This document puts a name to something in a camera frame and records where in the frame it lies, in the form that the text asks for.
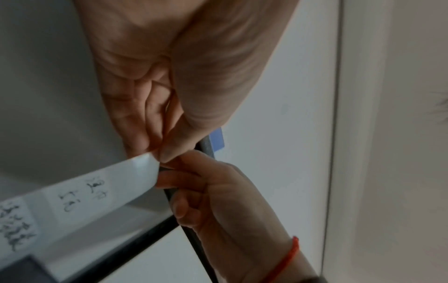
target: red string bracelet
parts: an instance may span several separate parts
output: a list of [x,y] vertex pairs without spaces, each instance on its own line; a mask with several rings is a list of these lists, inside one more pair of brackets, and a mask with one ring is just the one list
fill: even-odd
[[288,252],[288,254],[275,266],[271,272],[263,279],[261,280],[261,283],[271,283],[274,282],[274,280],[288,267],[288,265],[293,261],[294,256],[299,251],[299,239],[294,236],[293,237],[293,246]]

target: paper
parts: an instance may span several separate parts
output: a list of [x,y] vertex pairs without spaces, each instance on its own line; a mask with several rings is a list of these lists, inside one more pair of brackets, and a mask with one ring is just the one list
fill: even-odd
[[32,245],[40,231],[21,197],[0,202],[0,258]]
[[59,224],[77,225],[100,214],[112,204],[110,183],[103,170],[44,190]]

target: blue object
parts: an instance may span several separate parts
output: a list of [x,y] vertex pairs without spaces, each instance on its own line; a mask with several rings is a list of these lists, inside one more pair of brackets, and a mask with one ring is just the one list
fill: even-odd
[[209,137],[213,152],[217,152],[218,150],[224,148],[223,130],[221,128],[217,128],[216,130],[211,132]]

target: hand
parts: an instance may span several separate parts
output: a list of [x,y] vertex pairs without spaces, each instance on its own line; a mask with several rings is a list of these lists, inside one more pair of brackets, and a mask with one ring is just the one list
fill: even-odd
[[104,104],[129,156],[167,162],[222,126],[298,0],[75,0]]
[[[227,282],[259,282],[292,246],[274,211],[235,166],[189,151],[166,164],[156,187],[179,190],[170,205],[180,225],[193,228],[210,264]],[[314,272],[302,256],[279,278],[298,282]]]

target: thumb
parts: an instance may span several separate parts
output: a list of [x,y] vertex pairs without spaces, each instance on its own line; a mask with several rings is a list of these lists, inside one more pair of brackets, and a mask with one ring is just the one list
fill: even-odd
[[163,139],[159,149],[159,161],[167,163],[173,158],[191,150],[196,143],[207,136],[213,129],[197,128],[182,115],[174,128]]

